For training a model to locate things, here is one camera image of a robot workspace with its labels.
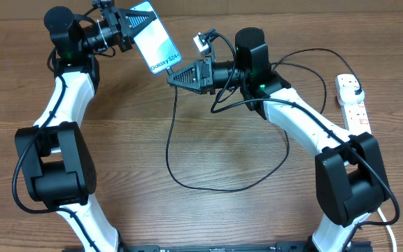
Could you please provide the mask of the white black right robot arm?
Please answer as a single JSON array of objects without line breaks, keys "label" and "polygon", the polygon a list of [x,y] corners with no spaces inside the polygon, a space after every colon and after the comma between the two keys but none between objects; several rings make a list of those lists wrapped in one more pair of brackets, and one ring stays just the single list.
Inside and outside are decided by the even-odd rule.
[{"label": "white black right robot arm", "polygon": [[393,198],[377,140],[335,125],[311,108],[269,61],[264,32],[247,27],[230,43],[233,59],[215,60],[211,29],[195,36],[203,55],[169,74],[168,84],[197,94],[211,94],[213,113],[225,110],[226,90],[239,91],[242,104],[279,126],[315,160],[316,197],[323,211],[318,229],[306,240],[276,244],[277,251],[370,251],[355,233],[369,225],[369,216]]}]

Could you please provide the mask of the Samsung Galaxy smartphone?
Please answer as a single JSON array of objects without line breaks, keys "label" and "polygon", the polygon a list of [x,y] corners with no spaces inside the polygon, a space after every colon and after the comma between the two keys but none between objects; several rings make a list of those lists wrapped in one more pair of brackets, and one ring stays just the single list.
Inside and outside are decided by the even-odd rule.
[{"label": "Samsung Galaxy smartphone", "polygon": [[144,1],[131,7],[131,10],[152,11],[157,16],[155,20],[134,37],[134,42],[151,73],[158,74],[179,63],[182,60],[182,56],[153,5],[149,1]]}]

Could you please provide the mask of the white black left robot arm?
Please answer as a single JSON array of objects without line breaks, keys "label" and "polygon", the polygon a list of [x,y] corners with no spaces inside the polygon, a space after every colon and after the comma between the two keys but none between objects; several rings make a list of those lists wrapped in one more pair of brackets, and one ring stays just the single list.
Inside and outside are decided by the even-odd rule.
[{"label": "white black left robot arm", "polygon": [[96,199],[97,173],[80,126],[99,84],[98,56],[130,50],[157,14],[118,9],[112,1],[94,1],[92,7],[101,12],[100,21],[64,6],[45,14],[54,44],[47,65],[55,90],[41,117],[15,134],[14,175],[24,178],[29,196],[44,204],[45,213],[68,222],[84,251],[127,251]]}]

